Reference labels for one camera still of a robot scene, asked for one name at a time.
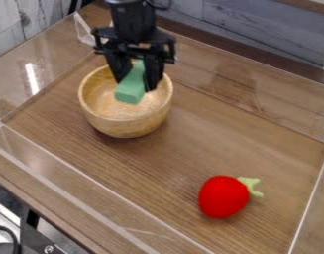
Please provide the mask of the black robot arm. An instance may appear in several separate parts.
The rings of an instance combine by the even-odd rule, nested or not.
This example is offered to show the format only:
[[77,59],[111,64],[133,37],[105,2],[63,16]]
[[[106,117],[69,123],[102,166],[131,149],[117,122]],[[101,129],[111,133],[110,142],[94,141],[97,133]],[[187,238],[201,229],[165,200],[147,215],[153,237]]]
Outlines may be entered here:
[[177,38],[157,26],[158,6],[153,0],[105,0],[113,26],[91,30],[95,52],[105,55],[115,80],[122,82],[134,68],[133,59],[143,60],[145,90],[158,87],[165,65],[177,61]]

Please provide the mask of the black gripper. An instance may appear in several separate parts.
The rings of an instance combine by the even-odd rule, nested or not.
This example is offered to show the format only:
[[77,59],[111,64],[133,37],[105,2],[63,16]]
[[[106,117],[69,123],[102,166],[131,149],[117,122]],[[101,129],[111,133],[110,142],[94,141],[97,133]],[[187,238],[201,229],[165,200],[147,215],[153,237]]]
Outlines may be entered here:
[[122,82],[133,69],[131,58],[143,59],[146,91],[154,91],[163,79],[165,63],[177,58],[177,39],[157,25],[157,11],[171,4],[109,3],[113,25],[91,30],[95,48],[103,54],[117,82]]

